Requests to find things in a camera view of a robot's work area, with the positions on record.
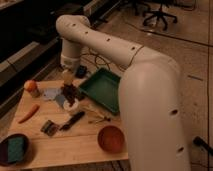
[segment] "wooden table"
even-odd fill
[[[78,85],[81,81],[75,80],[74,84]],[[39,82],[38,86],[41,91],[45,88],[58,88],[62,86],[62,81]],[[80,103],[81,105],[92,104],[101,113],[110,115],[109,112],[88,98],[85,98]],[[37,113],[28,121],[18,124],[20,118],[34,104],[40,105]],[[23,163],[12,167],[0,167],[0,171],[64,166],[128,158],[126,147],[119,154],[109,154],[104,152],[97,143],[97,134],[104,126],[115,125],[121,128],[119,116],[113,117],[111,122],[89,124],[89,120],[94,120],[94,112],[86,111],[86,115],[68,131],[58,131],[53,137],[48,137],[40,132],[42,125],[49,119],[57,124],[63,124],[69,118],[69,114],[60,108],[55,101],[44,101],[42,97],[32,98],[28,92],[24,91],[8,135],[14,133],[27,135],[30,139],[30,148]]]

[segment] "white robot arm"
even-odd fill
[[[74,72],[82,47],[88,46],[127,69],[119,85],[119,106],[132,170],[189,171],[179,113],[178,64],[143,45],[89,27],[84,16],[58,18],[61,65]]]

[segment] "knife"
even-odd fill
[[[85,112],[78,112],[77,114],[73,115],[59,130],[66,131],[70,129],[78,120],[80,120],[85,115]]]

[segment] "orange carrot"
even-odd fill
[[[39,109],[39,105],[34,105],[30,111],[18,122],[18,123],[23,123],[25,121],[27,121],[28,119],[30,119],[36,112],[37,110]]]

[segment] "teal tray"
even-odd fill
[[[79,90],[116,115],[119,113],[119,82],[119,76],[107,69],[100,68],[79,86]]]

